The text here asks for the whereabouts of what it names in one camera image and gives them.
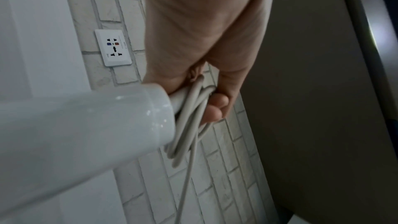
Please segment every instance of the wall outlet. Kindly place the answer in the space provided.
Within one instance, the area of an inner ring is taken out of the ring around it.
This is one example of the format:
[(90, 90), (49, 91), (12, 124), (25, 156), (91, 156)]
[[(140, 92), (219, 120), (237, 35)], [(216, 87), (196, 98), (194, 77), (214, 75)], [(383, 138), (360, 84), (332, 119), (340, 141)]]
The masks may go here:
[(104, 64), (107, 67), (132, 63), (122, 30), (95, 30)]

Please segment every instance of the white plastic cylinder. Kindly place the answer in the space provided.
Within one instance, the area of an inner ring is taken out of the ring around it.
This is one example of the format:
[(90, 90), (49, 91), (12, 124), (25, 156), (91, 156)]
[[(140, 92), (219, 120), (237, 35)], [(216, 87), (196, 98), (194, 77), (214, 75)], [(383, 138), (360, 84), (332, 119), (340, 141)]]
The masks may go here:
[(158, 85), (0, 104), (0, 219), (172, 141)]

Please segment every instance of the white cord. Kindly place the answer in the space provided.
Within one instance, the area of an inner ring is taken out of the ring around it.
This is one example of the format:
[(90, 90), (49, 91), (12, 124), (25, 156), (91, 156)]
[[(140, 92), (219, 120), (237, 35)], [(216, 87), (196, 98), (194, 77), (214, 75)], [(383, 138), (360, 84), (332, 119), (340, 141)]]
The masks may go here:
[(175, 125), (174, 140), (165, 146), (165, 152), (167, 157), (173, 160), (172, 166), (175, 168), (184, 160), (187, 152), (191, 151), (175, 224), (180, 224), (181, 222), (182, 209), (187, 195), (189, 180), (191, 179), (197, 144), (212, 125), (206, 124), (199, 133), (199, 124), (207, 101), (210, 94), (216, 90), (213, 85), (203, 88), (203, 81), (204, 77), (201, 75), (191, 87), (185, 87), (170, 95), (174, 113), (178, 115), (178, 118)]

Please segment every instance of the tiled wall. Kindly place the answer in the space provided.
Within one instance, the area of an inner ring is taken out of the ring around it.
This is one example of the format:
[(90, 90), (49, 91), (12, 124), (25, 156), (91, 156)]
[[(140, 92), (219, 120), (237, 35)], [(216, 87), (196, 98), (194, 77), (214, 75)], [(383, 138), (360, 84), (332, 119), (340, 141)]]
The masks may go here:
[[(139, 83), (145, 75), (144, 0), (68, 0), (93, 90)], [(95, 29), (121, 29), (133, 64), (104, 66)], [(217, 69), (205, 68), (206, 85)], [(173, 169), (157, 150), (114, 170), (129, 224), (172, 224), (187, 162)], [(241, 97), (198, 147), (182, 224), (278, 223)]]

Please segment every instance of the hand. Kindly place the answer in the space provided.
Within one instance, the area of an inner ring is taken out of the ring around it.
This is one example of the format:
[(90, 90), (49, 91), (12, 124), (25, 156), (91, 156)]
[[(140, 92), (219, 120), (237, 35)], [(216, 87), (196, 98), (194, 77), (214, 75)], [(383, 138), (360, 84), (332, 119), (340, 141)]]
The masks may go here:
[(146, 0), (145, 83), (172, 93), (205, 62), (220, 70), (202, 123), (226, 117), (253, 66), (272, 0)]

